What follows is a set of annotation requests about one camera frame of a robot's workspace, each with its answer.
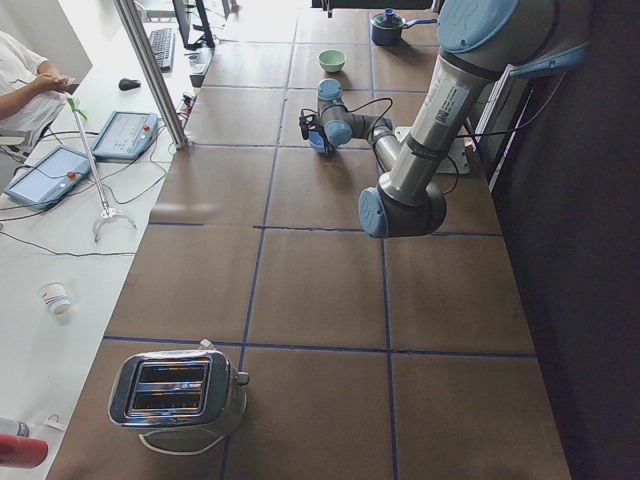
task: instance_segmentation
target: white paper cup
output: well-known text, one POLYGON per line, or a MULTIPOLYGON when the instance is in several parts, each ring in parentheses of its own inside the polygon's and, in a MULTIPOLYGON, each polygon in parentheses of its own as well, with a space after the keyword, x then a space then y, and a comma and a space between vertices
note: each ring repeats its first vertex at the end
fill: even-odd
POLYGON ((38 290, 38 296, 51 313, 56 315, 69 310, 71 299, 61 283, 48 283, 38 290))

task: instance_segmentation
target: red bottle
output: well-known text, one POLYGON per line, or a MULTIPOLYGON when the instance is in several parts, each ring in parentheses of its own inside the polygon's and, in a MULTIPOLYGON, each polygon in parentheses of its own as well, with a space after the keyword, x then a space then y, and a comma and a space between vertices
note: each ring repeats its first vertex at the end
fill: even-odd
POLYGON ((0 433, 0 467, 34 468, 44 462, 47 442, 0 433))

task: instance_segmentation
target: label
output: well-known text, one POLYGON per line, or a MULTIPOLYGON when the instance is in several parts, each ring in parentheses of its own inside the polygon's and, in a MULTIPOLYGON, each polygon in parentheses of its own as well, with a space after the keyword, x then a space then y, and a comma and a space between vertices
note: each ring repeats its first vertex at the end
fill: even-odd
POLYGON ((453 124, 470 90, 462 85, 439 88, 429 104, 429 117, 447 127, 453 124))

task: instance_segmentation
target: white desk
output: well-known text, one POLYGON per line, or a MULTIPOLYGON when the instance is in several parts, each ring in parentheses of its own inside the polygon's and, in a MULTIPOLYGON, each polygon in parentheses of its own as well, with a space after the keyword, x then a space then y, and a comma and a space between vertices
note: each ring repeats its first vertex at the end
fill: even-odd
MULTIPOLYGON (((164 75, 176 106, 183 92, 194 93, 189 81, 189 60, 177 47, 174 69, 164 75)), ((100 130, 113 110, 158 112, 124 30, 74 96, 88 115, 84 125, 87 131, 100 130), (120 91, 117 85, 123 77, 140 80, 141 88, 120 91)), ((61 112, 52 130, 77 130, 69 108, 61 112)), ((60 138, 65 145, 83 151, 77 135, 60 138)), ((35 163, 57 144, 53 137, 43 139, 27 163, 35 163)), ((162 169, 150 160, 166 170, 173 153, 170 135, 163 130, 155 150, 152 146, 140 160, 104 183, 113 188, 119 200, 126 201, 162 177, 162 169)), ((101 163, 98 170, 104 177, 124 166, 101 163)), ((89 185, 83 180, 75 192, 89 185)), ((132 228, 124 219, 105 224, 98 244, 93 241, 92 225, 102 207, 95 186, 68 196, 42 215, 24 220, 2 222, 35 210, 3 210, 0 222, 4 223, 3 232, 57 252, 135 252, 161 185, 162 181, 127 205, 118 206, 108 196, 113 207, 133 216, 138 228, 132 228)), ((17 205, 6 195, 0 196, 0 208, 17 205)), ((63 434, 44 422, 52 415, 61 424, 69 422, 132 261, 132 255, 55 256, 0 235, 0 270, 4 278, 0 289, 0 417, 26 422, 32 437, 49 443, 49 456, 42 465, 32 470, 0 467, 0 479, 45 478, 63 434), (54 281, 66 286, 73 301, 72 308, 61 315, 49 313, 37 296, 40 286, 54 281)))

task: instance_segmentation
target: blue saucepan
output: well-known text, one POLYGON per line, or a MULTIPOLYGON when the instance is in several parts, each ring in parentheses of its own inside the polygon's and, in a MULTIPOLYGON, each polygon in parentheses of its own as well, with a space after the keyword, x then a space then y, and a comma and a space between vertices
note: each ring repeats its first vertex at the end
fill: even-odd
POLYGON ((371 19, 371 40, 376 45, 396 45, 400 42, 404 29, 436 22, 435 18, 418 18, 405 22, 404 18, 396 15, 394 8, 385 8, 384 13, 371 19))

